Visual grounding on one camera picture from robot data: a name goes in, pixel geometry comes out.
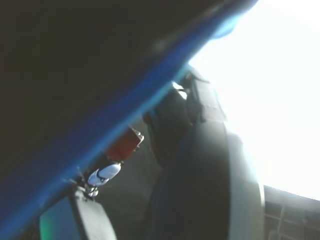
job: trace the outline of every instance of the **tiled wall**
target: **tiled wall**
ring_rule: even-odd
[[[265,240],[320,240],[319,201],[271,188],[265,193]]]

